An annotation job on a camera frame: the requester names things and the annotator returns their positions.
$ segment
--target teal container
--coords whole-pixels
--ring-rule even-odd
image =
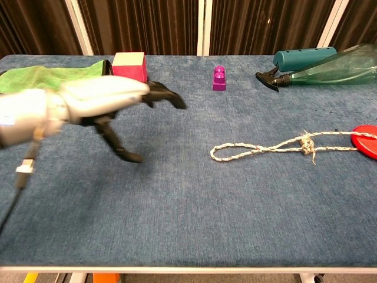
[[[272,63],[280,72],[296,71],[336,54],[333,47],[278,51]]]

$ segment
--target spray bottle nozzle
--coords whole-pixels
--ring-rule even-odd
[[[279,92],[278,86],[285,86],[290,84],[290,76],[289,74],[283,74],[280,77],[275,78],[274,75],[279,69],[279,65],[277,65],[274,69],[269,72],[260,73],[257,72],[255,74],[256,78],[264,84],[266,87],[271,88]]]

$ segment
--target clear plastic bottle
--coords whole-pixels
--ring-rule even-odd
[[[365,84],[377,79],[377,45],[360,44],[289,74],[290,84]]]

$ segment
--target pink block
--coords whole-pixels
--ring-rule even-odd
[[[212,90],[226,90],[226,75],[223,66],[217,66],[213,71]]]
[[[113,61],[114,75],[133,78],[146,83],[148,79],[147,60],[144,52],[118,52]]]

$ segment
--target rope knot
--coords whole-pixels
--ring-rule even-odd
[[[312,162],[313,164],[316,164],[314,161],[314,158],[316,156],[316,150],[314,148],[314,142],[313,140],[307,135],[307,131],[305,131],[305,135],[301,134],[301,139],[300,139],[300,144],[301,144],[301,149],[304,155],[309,155],[312,154]]]

